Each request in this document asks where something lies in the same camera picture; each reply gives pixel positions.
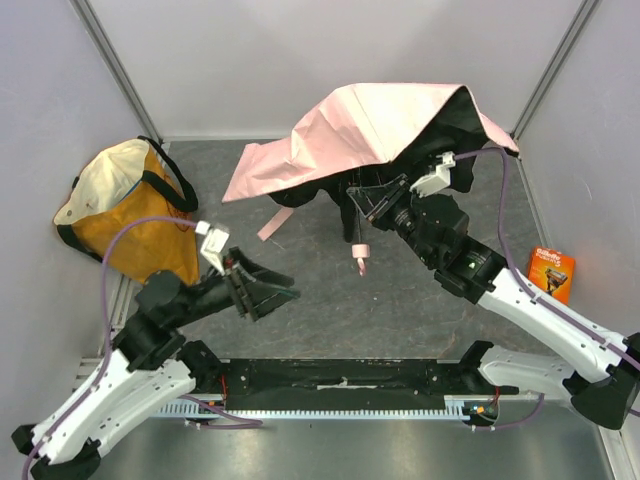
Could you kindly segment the pink and black folding umbrella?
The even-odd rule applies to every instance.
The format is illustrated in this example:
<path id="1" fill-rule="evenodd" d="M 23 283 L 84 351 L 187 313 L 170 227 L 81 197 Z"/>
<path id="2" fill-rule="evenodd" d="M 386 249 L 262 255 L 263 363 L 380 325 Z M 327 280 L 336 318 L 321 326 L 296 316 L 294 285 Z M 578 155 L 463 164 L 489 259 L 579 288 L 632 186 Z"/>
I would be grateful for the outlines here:
<path id="1" fill-rule="evenodd" d="M 223 196 L 233 202 L 268 195 L 280 212 L 260 231 L 267 239 L 291 211 L 319 191 L 339 207 L 343 237 L 361 274 L 369 246 L 357 228 L 361 212 L 346 190 L 385 184 L 405 174 L 411 185 L 453 152 L 446 189 L 466 193 L 473 182 L 474 151 L 493 143 L 509 155 L 518 146 L 480 112 L 465 85 L 356 83 L 335 89 L 282 139 L 245 146 Z"/>

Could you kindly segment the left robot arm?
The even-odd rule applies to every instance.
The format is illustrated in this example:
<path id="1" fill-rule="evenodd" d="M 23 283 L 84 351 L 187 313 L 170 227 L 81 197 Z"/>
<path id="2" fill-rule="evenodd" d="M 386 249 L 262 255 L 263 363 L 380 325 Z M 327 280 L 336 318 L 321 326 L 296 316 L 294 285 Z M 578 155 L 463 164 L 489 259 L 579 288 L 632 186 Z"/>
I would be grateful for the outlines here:
<path id="1" fill-rule="evenodd" d="M 213 389 L 222 363 L 181 328 L 234 308 L 256 321 L 299 298 L 294 279 L 249 260 L 237 247 L 222 271 L 185 284 L 175 273 L 152 274 L 136 295 L 137 310 L 110 340 L 94 372 L 47 419 L 11 435 L 26 455 L 25 479 L 88 479 L 131 430 L 165 404 Z"/>

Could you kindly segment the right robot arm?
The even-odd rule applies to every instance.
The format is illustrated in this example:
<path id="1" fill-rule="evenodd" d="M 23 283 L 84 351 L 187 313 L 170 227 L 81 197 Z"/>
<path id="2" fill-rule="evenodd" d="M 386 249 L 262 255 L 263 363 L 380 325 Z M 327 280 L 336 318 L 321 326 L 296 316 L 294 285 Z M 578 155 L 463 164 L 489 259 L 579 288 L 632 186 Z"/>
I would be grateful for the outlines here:
<path id="1" fill-rule="evenodd" d="M 419 197 L 405 176 L 347 194 L 374 227 L 397 233 L 445 290 L 506 318 L 558 356 L 516 361 L 488 346 L 478 369 L 489 382 L 568 399 L 610 430 L 624 425 L 639 394 L 637 334 L 607 330 L 535 286 L 508 253 L 469 236 L 468 215 L 448 195 Z"/>

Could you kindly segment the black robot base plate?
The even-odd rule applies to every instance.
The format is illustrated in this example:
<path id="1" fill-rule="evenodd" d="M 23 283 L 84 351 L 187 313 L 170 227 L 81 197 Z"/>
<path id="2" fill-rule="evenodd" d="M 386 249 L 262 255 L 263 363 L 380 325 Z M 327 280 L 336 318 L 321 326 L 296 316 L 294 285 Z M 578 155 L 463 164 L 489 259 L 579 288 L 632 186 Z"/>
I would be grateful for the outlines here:
<path id="1" fill-rule="evenodd" d="M 479 372 L 490 342 L 458 361 L 436 359 L 246 359 L 222 361 L 197 394 L 221 394 L 231 408 L 439 407 L 451 396 L 513 396 Z"/>

